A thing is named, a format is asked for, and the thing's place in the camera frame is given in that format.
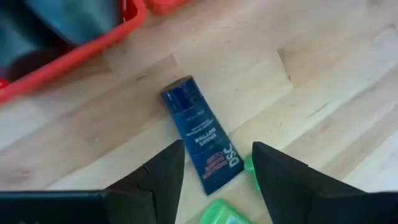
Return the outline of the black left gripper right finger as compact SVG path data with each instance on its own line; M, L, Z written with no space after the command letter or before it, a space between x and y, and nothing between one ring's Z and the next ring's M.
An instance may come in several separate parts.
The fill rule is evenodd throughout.
M319 194L362 192L260 141L252 144L252 161L273 224L308 224Z

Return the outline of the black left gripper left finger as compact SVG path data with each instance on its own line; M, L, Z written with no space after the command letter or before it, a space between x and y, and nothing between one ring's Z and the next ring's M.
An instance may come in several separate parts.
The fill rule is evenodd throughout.
M107 187L109 224L175 224L184 168L185 145L176 140Z

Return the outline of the dark blue DSC tube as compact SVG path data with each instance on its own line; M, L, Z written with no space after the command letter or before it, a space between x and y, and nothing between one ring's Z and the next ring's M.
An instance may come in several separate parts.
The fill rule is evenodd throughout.
M161 97L207 195L244 169L244 162L212 112L195 80L183 77L166 86Z

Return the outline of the red plastic basket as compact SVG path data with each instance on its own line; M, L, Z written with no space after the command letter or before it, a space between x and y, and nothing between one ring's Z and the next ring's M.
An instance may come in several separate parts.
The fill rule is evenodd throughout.
M189 0L145 0L147 8L156 15L166 15L180 8Z
M69 50L61 57L27 74L16 82L0 87L0 105L38 90L69 70L118 44L141 26L146 19L144 0L120 0L120 3L125 22L107 34L85 45Z

